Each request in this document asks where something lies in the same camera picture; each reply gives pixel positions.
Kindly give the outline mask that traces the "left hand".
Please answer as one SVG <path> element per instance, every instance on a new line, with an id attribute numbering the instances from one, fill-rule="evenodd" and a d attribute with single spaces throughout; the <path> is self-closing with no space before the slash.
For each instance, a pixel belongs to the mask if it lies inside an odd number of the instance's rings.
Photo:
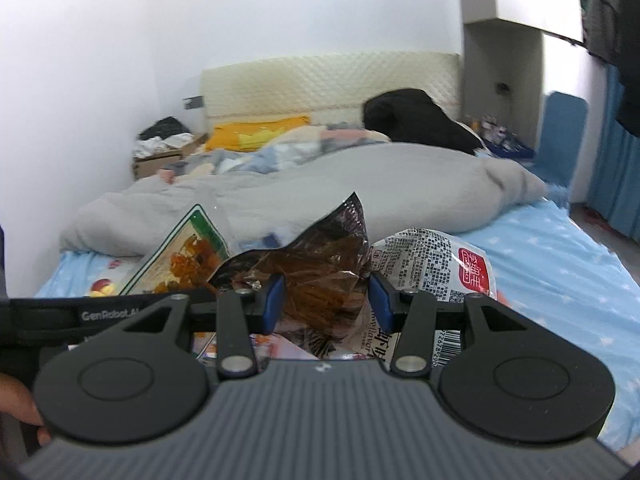
<path id="1" fill-rule="evenodd" d="M 51 436 L 44 428 L 42 417 L 36 407 L 32 394 L 19 380 L 2 374 L 0 376 L 0 411 L 9 414 L 20 422 L 37 427 L 37 440 L 40 446 L 47 445 Z"/>

